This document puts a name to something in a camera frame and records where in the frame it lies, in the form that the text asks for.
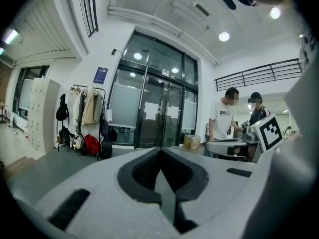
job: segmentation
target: blue poster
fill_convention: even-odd
[[[103,84],[107,72],[108,72],[107,68],[99,67],[98,70],[96,71],[93,83]]]

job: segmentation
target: ceiling light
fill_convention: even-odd
[[[134,58],[135,58],[136,60],[141,60],[141,59],[142,59],[142,55],[141,55],[140,53],[135,53],[135,54],[134,54]]]
[[[280,10],[277,7],[274,7],[270,10],[270,16],[273,19],[277,19],[280,17]]]
[[[15,30],[12,30],[12,32],[10,33],[10,35],[6,38],[5,42],[7,44],[10,44],[11,41],[18,35],[18,32]]]
[[[221,40],[222,42],[228,41],[229,40],[229,33],[227,33],[227,32],[220,33],[219,40]]]

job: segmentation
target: red bag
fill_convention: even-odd
[[[87,155],[97,155],[100,150],[100,144],[96,138],[90,134],[84,137],[85,150]]]

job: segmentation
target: black shirt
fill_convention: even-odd
[[[249,125],[255,124],[256,122],[262,120],[264,117],[267,117],[268,115],[270,115],[270,112],[264,106],[261,106],[259,110],[254,109],[253,113],[250,116]]]

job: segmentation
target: white floor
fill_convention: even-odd
[[[7,126],[9,123],[0,124],[0,161],[5,166],[23,156],[37,160],[44,155],[31,147],[21,130]]]

